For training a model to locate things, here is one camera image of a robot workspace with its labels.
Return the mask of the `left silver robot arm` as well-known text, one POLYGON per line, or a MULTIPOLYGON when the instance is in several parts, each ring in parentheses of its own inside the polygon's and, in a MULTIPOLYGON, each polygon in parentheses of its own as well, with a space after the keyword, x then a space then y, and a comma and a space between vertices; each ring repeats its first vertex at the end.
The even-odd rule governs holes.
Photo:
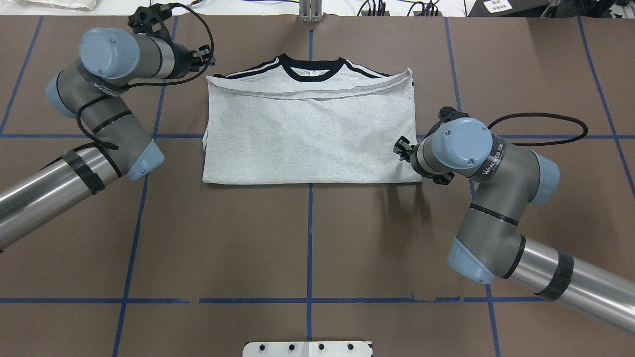
POLYGON ((73 205, 127 177, 138 180, 165 156, 125 104, 135 87, 189 81, 215 64, 213 39, 197 50, 175 43, 166 28, 129 33, 98 27, 81 38, 79 56, 46 88, 51 106, 75 120, 88 143, 65 152, 1 193, 1 249, 73 205))

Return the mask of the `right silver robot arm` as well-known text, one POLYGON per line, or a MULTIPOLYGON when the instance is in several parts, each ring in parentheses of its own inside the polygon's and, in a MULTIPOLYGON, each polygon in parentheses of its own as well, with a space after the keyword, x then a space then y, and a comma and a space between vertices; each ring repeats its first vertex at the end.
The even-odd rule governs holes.
POLYGON ((401 136, 394 152, 434 183, 455 175, 477 183, 447 256, 453 270, 484 285, 510 280, 633 334, 633 282, 517 232, 527 206, 545 203, 557 189, 556 163, 468 116, 440 120, 417 144, 401 136))

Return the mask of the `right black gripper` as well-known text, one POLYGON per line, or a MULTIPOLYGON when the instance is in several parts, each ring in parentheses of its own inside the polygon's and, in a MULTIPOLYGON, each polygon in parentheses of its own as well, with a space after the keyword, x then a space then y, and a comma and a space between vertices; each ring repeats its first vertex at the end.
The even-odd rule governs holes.
POLYGON ((410 140, 404 136, 400 136, 397 142, 395 142, 393 151, 399 156, 400 161, 410 163, 411 167, 421 177, 430 179, 433 183, 438 185, 449 185, 454 178, 454 173, 442 173, 433 169, 426 161, 424 149, 424 140, 416 145, 411 145, 410 140))

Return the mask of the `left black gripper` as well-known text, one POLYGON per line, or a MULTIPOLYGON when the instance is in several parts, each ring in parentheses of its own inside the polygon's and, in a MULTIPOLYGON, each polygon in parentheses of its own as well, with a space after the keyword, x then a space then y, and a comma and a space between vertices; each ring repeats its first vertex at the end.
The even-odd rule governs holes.
POLYGON ((199 72, 205 65, 214 66, 214 48, 203 45, 197 50, 189 50, 184 45, 173 45, 174 68, 173 78, 184 78, 190 72, 199 72))

